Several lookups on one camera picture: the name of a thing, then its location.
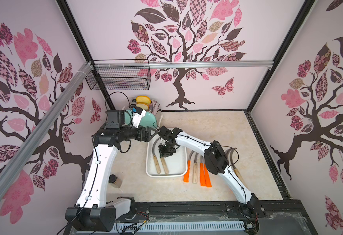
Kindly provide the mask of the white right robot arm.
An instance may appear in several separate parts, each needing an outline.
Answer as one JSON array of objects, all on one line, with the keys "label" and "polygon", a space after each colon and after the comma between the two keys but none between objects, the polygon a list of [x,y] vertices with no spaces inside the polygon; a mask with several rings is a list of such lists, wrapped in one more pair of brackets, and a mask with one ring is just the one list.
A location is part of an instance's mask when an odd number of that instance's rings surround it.
[{"label": "white right robot arm", "polygon": [[172,130],[162,126],[158,130],[159,137],[165,141],[161,147],[161,154],[171,156],[175,146],[186,147],[204,157],[207,170],[214,175],[219,175],[234,193],[241,206],[242,214],[252,217],[262,212],[262,207],[257,196],[250,191],[233,170],[233,164],[218,141],[207,142],[193,137],[180,128]]}]

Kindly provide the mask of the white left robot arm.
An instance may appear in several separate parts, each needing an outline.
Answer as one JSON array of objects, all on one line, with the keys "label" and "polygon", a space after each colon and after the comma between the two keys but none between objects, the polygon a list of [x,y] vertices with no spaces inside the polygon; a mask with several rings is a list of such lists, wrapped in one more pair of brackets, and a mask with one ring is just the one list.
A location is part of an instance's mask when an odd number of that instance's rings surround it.
[{"label": "white left robot arm", "polygon": [[67,208],[65,213],[69,225],[82,232],[109,232],[118,218],[131,220],[136,216],[133,197],[119,197],[107,202],[111,169],[121,142],[149,142],[156,134],[156,129],[142,126],[97,131],[93,136],[92,164],[84,188],[76,204]]}]

